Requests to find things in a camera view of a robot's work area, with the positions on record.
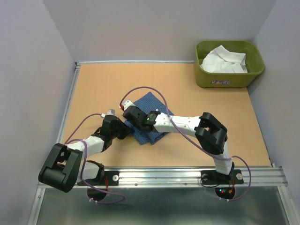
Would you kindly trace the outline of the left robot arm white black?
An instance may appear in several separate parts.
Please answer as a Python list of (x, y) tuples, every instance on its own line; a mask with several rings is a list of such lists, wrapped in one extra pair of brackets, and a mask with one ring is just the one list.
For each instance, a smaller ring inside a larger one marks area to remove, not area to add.
[(55, 189), (69, 192), (80, 181), (84, 157), (107, 150), (113, 139), (123, 140), (134, 130), (114, 115), (106, 115), (91, 136), (73, 144), (55, 144), (47, 156), (38, 181)]

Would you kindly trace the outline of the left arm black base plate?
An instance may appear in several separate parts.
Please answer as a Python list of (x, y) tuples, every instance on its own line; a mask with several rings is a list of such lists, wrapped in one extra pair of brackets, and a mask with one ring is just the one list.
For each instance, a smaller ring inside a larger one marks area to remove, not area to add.
[(77, 185), (85, 186), (86, 182), (90, 185), (102, 186), (101, 191), (97, 191), (94, 188), (88, 186), (87, 197), (90, 202), (96, 204), (114, 204), (123, 200), (123, 197), (116, 195), (109, 190), (109, 187), (116, 187), (119, 185), (120, 172), (113, 171), (103, 171), (104, 174), (99, 175), (95, 179), (81, 181)]

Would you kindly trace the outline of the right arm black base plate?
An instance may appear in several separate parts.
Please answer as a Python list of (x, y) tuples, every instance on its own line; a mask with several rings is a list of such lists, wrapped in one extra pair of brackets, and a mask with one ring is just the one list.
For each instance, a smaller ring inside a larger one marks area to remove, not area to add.
[(235, 196), (235, 186), (241, 184), (244, 184), (241, 170), (233, 170), (230, 175), (215, 170), (201, 171), (200, 185), (204, 188), (213, 188), (221, 199), (232, 200)]

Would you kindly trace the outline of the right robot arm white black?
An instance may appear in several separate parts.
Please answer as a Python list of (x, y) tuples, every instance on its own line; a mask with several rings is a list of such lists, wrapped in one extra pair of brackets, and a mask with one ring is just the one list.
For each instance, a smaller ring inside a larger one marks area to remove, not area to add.
[(212, 114), (200, 117), (180, 117), (159, 111), (143, 112), (133, 104), (121, 106), (125, 117), (135, 128), (150, 133), (178, 133), (187, 140), (195, 137), (200, 147), (213, 157), (216, 179), (226, 183), (233, 177), (234, 163), (227, 146), (227, 128)]

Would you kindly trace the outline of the blue plaid long sleeve shirt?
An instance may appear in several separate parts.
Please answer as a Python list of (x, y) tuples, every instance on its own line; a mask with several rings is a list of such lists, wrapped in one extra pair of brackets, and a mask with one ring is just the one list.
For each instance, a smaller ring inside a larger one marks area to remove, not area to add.
[[(140, 108), (143, 112), (149, 113), (150, 111), (159, 111), (166, 114), (165, 105), (156, 98), (151, 92), (148, 92), (146, 95), (134, 102), (135, 106)], [(161, 140), (168, 132), (156, 133), (156, 132), (143, 132), (135, 128), (128, 120), (125, 121), (125, 124), (134, 130), (133, 136), (138, 141), (140, 145), (150, 143), (154, 145), (156, 142)]]

